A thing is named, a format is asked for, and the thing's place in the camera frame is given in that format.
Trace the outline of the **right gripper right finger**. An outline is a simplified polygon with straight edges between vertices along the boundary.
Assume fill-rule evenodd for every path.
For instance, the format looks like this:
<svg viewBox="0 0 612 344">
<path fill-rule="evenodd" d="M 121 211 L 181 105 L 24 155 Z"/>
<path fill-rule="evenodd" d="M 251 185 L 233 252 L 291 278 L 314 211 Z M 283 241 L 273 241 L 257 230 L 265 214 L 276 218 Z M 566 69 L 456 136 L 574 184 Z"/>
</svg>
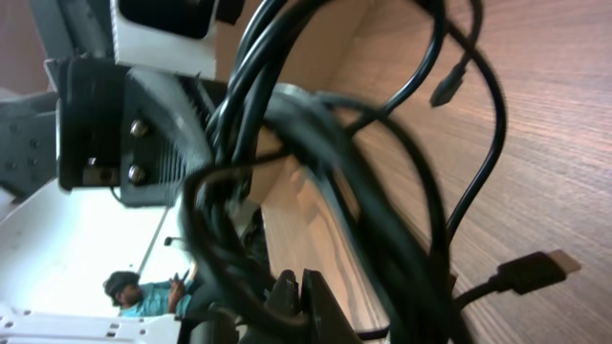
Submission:
<svg viewBox="0 0 612 344">
<path fill-rule="evenodd" d="M 305 269 L 301 306 L 310 319 L 305 334 L 308 344 L 361 344 L 323 275 Z"/>
</svg>

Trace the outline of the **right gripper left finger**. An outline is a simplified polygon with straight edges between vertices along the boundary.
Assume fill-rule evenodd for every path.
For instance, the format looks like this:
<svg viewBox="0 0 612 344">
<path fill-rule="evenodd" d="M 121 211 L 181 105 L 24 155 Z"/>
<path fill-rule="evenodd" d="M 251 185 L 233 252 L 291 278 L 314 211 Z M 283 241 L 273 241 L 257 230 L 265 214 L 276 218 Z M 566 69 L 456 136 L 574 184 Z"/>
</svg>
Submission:
<svg viewBox="0 0 612 344">
<path fill-rule="evenodd" d="M 283 270 L 278 276 L 272 291 L 264 305 L 279 311 L 282 315 L 295 316 L 301 311 L 298 283 L 292 270 Z M 300 334 L 281 335 L 278 332 L 268 333 L 253 326 L 248 326 L 239 344 L 295 344 L 301 343 Z"/>
</svg>

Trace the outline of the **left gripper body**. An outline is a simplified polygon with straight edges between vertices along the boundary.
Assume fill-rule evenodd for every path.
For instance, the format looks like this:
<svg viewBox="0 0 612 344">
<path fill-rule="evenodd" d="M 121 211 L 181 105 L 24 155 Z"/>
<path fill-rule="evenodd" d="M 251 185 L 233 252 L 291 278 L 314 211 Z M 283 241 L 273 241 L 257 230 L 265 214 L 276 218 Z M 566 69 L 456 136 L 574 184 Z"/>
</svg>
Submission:
<svg viewBox="0 0 612 344">
<path fill-rule="evenodd" d="M 45 62 L 58 96 L 56 169 L 65 191 L 120 185 L 124 84 L 129 68 L 106 58 Z"/>
</svg>

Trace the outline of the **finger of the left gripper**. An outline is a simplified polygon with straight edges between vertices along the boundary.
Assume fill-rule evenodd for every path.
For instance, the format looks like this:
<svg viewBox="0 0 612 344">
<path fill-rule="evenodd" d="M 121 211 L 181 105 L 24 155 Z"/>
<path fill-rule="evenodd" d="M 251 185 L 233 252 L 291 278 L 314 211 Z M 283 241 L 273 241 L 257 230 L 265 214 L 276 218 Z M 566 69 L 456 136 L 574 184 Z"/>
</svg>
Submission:
<svg viewBox="0 0 612 344">
<path fill-rule="evenodd" d="M 120 199 L 127 206 L 173 206 L 183 180 L 214 161 L 205 134 L 215 82 L 132 68 L 120 127 Z"/>
</svg>

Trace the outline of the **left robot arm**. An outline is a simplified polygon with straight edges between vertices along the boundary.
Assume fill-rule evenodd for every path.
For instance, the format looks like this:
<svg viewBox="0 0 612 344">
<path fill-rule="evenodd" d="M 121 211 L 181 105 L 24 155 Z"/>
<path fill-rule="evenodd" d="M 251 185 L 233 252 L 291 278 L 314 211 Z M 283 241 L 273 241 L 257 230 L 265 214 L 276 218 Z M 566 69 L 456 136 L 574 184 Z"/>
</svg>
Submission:
<svg viewBox="0 0 612 344">
<path fill-rule="evenodd" d="M 109 188 L 129 207 L 171 206 L 212 160 L 214 1 L 34 1 L 48 92 L 1 104 L 1 184 Z"/>
</svg>

